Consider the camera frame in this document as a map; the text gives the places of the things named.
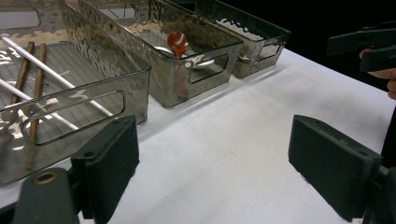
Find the translucent plastic basket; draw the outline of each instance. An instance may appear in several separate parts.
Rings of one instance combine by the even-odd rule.
[[[152,66],[149,93],[179,105],[230,80],[242,41],[211,22],[162,0],[80,0],[79,9]],[[190,47],[178,60],[167,37],[180,31]]]
[[[0,185],[69,157],[110,121],[126,116],[135,116],[138,124],[146,121],[151,67],[93,22],[58,0],[2,0],[2,15],[9,24],[35,17],[37,26],[2,27],[0,36],[24,49],[34,41],[37,58],[45,43],[44,64],[72,87],[44,72],[42,96],[34,98],[34,63],[22,89],[31,99],[10,105],[11,92],[0,87]],[[10,86],[22,60],[0,41],[0,75]]]

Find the white rod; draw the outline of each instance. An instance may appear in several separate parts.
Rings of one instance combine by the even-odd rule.
[[[23,93],[22,91],[18,90],[17,88],[9,85],[8,83],[6,83],[3,79],[0,78],[0,86],[6,88],[7,90],[11,91],[12,93],[18,95],[19,97],[21,97],[23,100],[28,101],[28,100],[32,100],[32,97],[26,95],[25,93]],[[51,113],[51,115],[58,119],[60,122],[64,123],[65,125],[67,125],[68,127],[70,127],[73,130],[77,130],[78,127],[72,123],[70,123],[69,121],[67,121],[66,119],[62,118],[61,116],[59,116],[56,113]]]
[[[8,45],[10,45],[12,48],[14,48],[19,54],[21,54],[23,57],[27,58],[29,61],[31,61],[32,63],[35,63],[35,65],[37,65],[38,67],[40,67],[41,69],[43,69],[45,72],[47,72],[48,74],[52,75],[53,77],[55,77],[56,79],[58,79],[62,84],[64,84],[67,88],[72,89],[75,88],[75,86],[73,84],[71,84],[70,82],[68,82],[66,79],[64,79],[63,77],[61,77],[59,74],[57,74],[55,71],[53,71],[52,69],[50,69],[48,66],[46,66],[44,63],[40,62],[35,56],[33,56],[32,54],[30,54],[29,52],[27,52],[25,49],[21,48],[19,45],[17,45],[15,42],[13,42],[11,39],[7,38],[7,37],[2,37],[3,41],[6,42]],[[102,112],[104,112],[106,115],[108,115],[109,117],[113,116],[113,114],[106,110],[104,107],[102,107],[101,105],[99,105],[98,103],[96,103],[95,101],[90,101],[90,103],[92,105],[94,105],[95,107],[97,107],[99,110],[101,110]]]

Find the white tabletop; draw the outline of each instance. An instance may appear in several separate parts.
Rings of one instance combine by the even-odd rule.
[[[386,92],[287,49],[276,65],[172,109],[149,97],[140,164],[110,223],[347,223],[289,164],[293,116],[380,152],[394,106]],[[19,188],[0,188],[0,206]]]

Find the spoon bowl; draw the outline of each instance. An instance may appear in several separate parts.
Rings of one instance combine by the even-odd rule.
[[[176,54],[178,59],[183,57],[183,53],[185,53],[190,46],[189,40],[180,31],[171,32],[168,36],[167,42],[169,48]]]

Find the brown stick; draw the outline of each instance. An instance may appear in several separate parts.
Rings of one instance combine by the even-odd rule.
[[[46,53],[47,53],[47,46],[46,44],[42,43],[40,45],[40,55],[38,56],[38,60],[44,63],[46,61]],[[37,67],[37,75],[35,77],[35,93],[34,98],[41,97],[43,92],[43,80],[44,80],[44,71],[40,67]],[[32,120],[30,124],[29,136],[30,140],[34,143],[37,136],[37,127],[38,127],[38,119]],[[29,146],[27,150],[27,160],[25,163],[25,169],[31,170],[34,164],[35,158],[35,151],[34,147]]]
[[[29,41],[29,43],[27,45],[27,51],[30,54],[33,54],[35,52],[35,42]],[[18,74],[17,82],[15,83],[15,88],[18,90],[23,89],[23,85],[26,81],[27,71],[29,70],[29,63],[30,63],[30,61],[28,59],[23,58],[21,70],[20,70],[20,73]],[[11,105],[16,104],[19,100],[20,100],[20,97],[18,95],[12,94],[10,104]]]
[[[35,42],[29,41],[29,44],[27,46],[27,51],[31,54],[33,54],[35,52]],[[27,71],[29,70],[29,63],[30,63],[29,60],[27,60],[26,58],[23,58],[21,70],[20,70],[20,73],[18,74],[17,81],[15,83],[15,88],[19,91],[22,91],[22,89],[23,89],[23,85],[26,80]],[[16,94],[12,93],[10,104],[14,105],[19,100],[20,100],[20,97]],[[1,142],[0,152],[9,143],[9,141],[11,141],[14,138],[14,135],[12,135],[8,132],[8,128],[11,127],[11,125],[13,123],[15,123],[15,120],[17,119],[17,117],[18,117],[18,109],[14,109],[9,117],[9,122],[0,131],[0,136],[3,136],[5,138],[4,141]]]

